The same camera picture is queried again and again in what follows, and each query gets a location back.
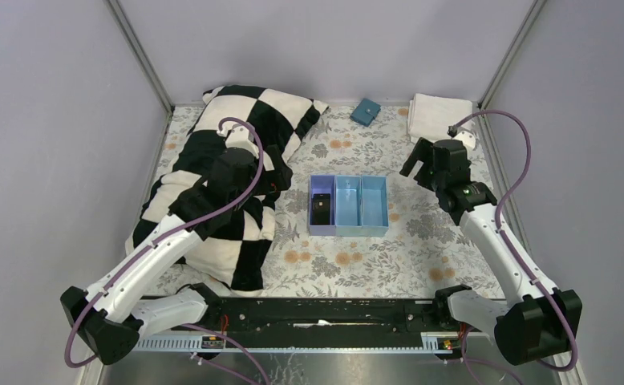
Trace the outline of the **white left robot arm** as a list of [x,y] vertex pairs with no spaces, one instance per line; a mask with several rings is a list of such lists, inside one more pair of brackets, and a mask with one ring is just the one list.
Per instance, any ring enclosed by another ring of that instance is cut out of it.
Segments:
[[275,203],[291,178],[276,144],[245,150],[214,138],[187,145],[153,185],[127,241],[127,257],[86,289],[63,292],[71,337],[110,365],[142,338],[200,321],[209,306],[194,291],[142,302],[148,287],[176,263],[208,274],[235,294],[259,295],[261,268],[274,239]]

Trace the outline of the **teal card holder wallet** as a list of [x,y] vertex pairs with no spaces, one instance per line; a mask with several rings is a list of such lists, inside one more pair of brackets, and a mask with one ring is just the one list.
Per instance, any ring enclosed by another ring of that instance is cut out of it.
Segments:
[[350,119],[364,127],[369,127],[375,121],[380,111],[380,104],[364,98],[350,114]]

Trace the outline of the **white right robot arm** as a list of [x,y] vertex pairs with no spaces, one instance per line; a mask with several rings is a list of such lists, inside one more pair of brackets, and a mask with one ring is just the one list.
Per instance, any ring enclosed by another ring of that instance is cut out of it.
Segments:
[[472,180],[470,166],[462,141],[421,138],[400,171],[436,195],[504,293],[505,302],[500,303],[466,285],[437,290],[436,317],[442,325],[465,323],[484,332],[515,366],[575,354],[581,299],[574,290],[560,290],[533,262],[499,212],[490,188]]

